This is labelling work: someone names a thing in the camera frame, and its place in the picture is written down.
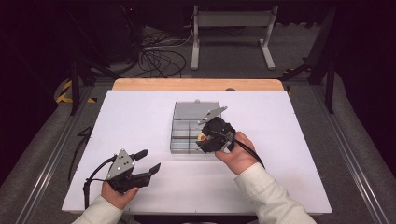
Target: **black curtain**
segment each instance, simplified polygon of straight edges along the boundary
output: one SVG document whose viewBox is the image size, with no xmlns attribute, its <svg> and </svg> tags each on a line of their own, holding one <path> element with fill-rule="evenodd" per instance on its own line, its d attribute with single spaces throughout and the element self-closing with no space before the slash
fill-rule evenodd
<svg viewBox="0 0 396 224">
<path fill-rule="evenodd" d="M 0 184 L 56 109 L 68 60 L 37 2 L 0 7 Z"/>
</svg>

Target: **metal stand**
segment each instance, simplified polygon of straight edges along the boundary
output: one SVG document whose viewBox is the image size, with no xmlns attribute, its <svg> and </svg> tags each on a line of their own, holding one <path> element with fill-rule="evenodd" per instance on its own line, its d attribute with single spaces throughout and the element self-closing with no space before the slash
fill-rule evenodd
<svg viewBox="0 0 396 224">
<path fill-rule="evenodd" d="M 274 6 L 271 11 L 198 11 L 198 6 L 194 7 L 194 39 L 192 46 L 191 70 L 198 69 L 199 62 L 199 27 L 214 26 L 267 26 L 267 33 L 264 39 L 260 39 L 260 46 L 265 62 L 269 70 L 275 70 L 275 64 L 268 49 L 268 42 L 276 19 L 278 6 Z"/>
</svg>

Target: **person's right hand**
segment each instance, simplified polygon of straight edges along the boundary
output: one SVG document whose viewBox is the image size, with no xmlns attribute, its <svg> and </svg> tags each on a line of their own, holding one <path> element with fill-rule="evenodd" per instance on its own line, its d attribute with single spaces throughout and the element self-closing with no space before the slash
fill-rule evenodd
<svg viewBox="0 0 396 224">
<path fill-rule="evenodd" d="M 235 134 L 235 139 L 254 150 L 253 143 L 243 133 L 237 132 Z M 235 143 L 235 146 L 230 153 L 220 150 L 216 151 L 215 155 L 219 160 L 223 161 L 236 175 L 242 174 L 242 172 L 257 162 L 253 156 L 248 154 L 237 143 Z"/>
</svg>

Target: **person's left hand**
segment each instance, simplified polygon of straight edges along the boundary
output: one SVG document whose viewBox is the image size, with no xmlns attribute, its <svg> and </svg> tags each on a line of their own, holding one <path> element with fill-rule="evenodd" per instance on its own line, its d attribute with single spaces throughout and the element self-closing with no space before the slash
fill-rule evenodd
<svg viewBox="0 0 396 224">
<path fill-rule="evenodd" d="M 139 188 L 132 188 L 128 190 L 125 194 L 121 194 L 111 188 L 107 181 L 104 181 L 102 185 L 102 197 L 106 199 L 106 201 L 108 201 L 109 203 L 118 207 L 120 210 L 123 210 L 125 208 L 126 204 L 134 198 L 138 191 Z"/>
</svg>

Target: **metal frame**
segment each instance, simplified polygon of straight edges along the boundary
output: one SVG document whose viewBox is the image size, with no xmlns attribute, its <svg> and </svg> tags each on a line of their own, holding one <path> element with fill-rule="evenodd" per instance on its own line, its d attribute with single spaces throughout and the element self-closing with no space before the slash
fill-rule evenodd
<svg viewBox="0 0 396 224">
<path fill-rule="evenodd" d="M 373 221 L 375 222 L 375 224 L 383 224 L 383 223 L 389 224 L 389 220 L 385 215 L 385 212 L 382 209 L 381 205 L 379 204 L 378 199 L 375 197 L 375 194 L 367 180 L 366 175 L 359 166 L 359 163 L 355 158 L 352 148 L 347 142 L 347 139 L 345 138 L 337 122 L 337 119 L 335 118 L 334 115 L 332 115 L 328 111 L 326 103 L 323 102 L 322 100 L 323 93 L 321 92 L 320 87 L 313 86 L 312 90 L 314 92 L 315 97 L 317 98 L 318 103 L 320 104 L 321 109 L 323 110 L 323 113 L 326 114 L 327 120 L 332 126 L 332 130 L 334 131 L 334 134 L 336 135 L 337 138 L 339 151 L 343 156 L 344 161 L 346 162 L 346 166 L 348 167 L 349 172 L 351 173 L 353 179 L 355 180 L 356 186 L 358 187 L 359 192 L 361 193 L 361 197 L 366 203 L 366 206 L 373 218 Z"/>
<path fill-rule="evenodd" d="M 274 60 L 272 59 L 268 42 L 276 19 L 278 6 L 273 6 L 271 11 L 199 11 L 198 6 L 194 6 L 194 38 L 192 45 L 191 70 L 198 69 L 199 62 L 199 27 L 213 26 L 267 26 L 264 39 L 259 39 L 262 54 L 269 70 L 275 70 Z"/>
<path fill-rule="evenodd" d="M 24 207 L 20 212 L 20 215 L 18 216 L 18 219 L 16 221 L 17 224 L 29 223 L 30 220 L 32 219 L 33 214 L 35 213 L 35 210 L 37 209 L 38 204 L 40 203 L 40 200 L 43 197 L 44 192 L 46 191 L 47 185 L 50 183 L 50 180 L 52 178 L 53 173 L 55 172 L 59 160 L 61 159 L 64 153 L 65 144 L 67 143 L 69 135 L 72 132 L 73 127 L 76 124 L 82 109 L 84 108 L 84 105 L 88 101 L 88 98 L 90 97 L 92 90 L 93 87 L 87 87 L 82 93 L 81 96 L 82 105 L 78 107 L 78 109 L 76 110 L 76 114 L 74 116 L 69 117 L 64 127 L 64 130 L 61 134 L 61 137 L 59 138 L 55 148 L 53 149 L 52 154 L 49 156 L 49 160 L 46 166 L 41 172 L 37 182 L 35 183 L 35 187 L 30 193 L 28 200 L 26 201 Z"/>
</svg>

